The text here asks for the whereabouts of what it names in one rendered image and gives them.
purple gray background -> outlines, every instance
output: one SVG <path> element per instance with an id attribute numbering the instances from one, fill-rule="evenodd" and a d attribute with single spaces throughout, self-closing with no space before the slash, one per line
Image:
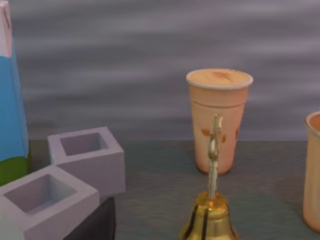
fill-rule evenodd
<path id="1" fill-rule="evenodd" d="M 240 140 L 305 140 L 320 110 L 319 0 L 9 1 L 33 139 L 192 139 L 185 75 L 206 67 L 254 77 Z"/>

gray tabletop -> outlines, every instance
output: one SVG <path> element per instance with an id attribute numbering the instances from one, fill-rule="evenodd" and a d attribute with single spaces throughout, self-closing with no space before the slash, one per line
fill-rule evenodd
<path id="1" fill-rule="evenodd" d="M 194 166 L 192 141 L 121 142 L 127 192 L 116 196 L 115 240 L 177 240 L 207 176 Z M 46 141 L 31 143 L 33 170 L 49 164 Z M 302 219 L 306 142 L 243 141 L 218 178 L 241 240 L 319 240 Z"/>

cup rim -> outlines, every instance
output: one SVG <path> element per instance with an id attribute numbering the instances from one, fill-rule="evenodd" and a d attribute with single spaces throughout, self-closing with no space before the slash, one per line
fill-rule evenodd
<path id="1" fill-rule="evenodd" d="M 306 127 L 314 134 L 314 135 L 317 135 L 318 137 L 320 137 L 320 131 L 315 129 L 311 123 L 310 123 L 310 120 L 315 117 L 315 116 L 318 116 L 320 115 L 320 111 L 315 111 L 315 112 L 312 112 L 310 113 L 308 116 L 306 116 L 305 120 L 304 120 L 304 124 L 306 125 Z"/>
<path id="2" fill-rule="evenodd" d="M 191 75 L 196 73 L 196 72 L 200 72 L 200 71 L 207 71 L 207 70 L 223 70 L 223 71 L 234 71 L 234 72 L 238 72 L 241 74 L 244 74 L 248 77 L 248 81 L 243 83 L 243 84 L 239 84 L 239 85 L 233 85 L 233 86 L 218 86 L 218 85 L 206 85 L 206 84 L 202 84 L 202 83 L 198 83 L 198 82 L 194 82 L 191 80 Z M 189 72 L 186 75 L 186 81 L 193 86 L 199 87 L 199 88 L 203 88 L 203 89 L 211 89 L 211 90 L 237 90 L 237 89 L 243 89 L 246 88 L 248 86 L 250 86 L 253 82 L 254 82 L 254 78 L 248 74 L 245 73 L 243 71 L 239 71 L 239 70 L 235 70 L 235 69 L 230 69 L 230 68 L 202 68 L 202 69 L 197 69 L 197 70 L 193 70 L 191 72 Z"/>

gold bell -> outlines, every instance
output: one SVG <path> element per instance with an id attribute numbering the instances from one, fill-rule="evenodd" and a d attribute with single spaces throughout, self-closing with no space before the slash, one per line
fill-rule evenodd
<path id="1" fill-rule="evenodd" d="M 216 192 L 221 123 L 222 117 L 216 114 L 208 151 L 211 159 L 208 192 L 200 193 L 194 200 L 191 217 L 181 229 L 179 240 L 239 239 L 231 225 L 227 199 Z"/>

gray block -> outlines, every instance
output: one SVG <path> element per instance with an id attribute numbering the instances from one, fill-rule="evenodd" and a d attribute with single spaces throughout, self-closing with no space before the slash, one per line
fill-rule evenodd
<path id="1" fill-rule="evenodd" d="M 45 167 L 0 188 L 1 239 L 61 240 L 99 204 L 96 189 Z"/>
<path id="2" fill-rule="evenodd" d="M 126 191 L 124 151 L 107 127 L 48 136 L 51 163 L 97 189 L 101 198 Z"/>

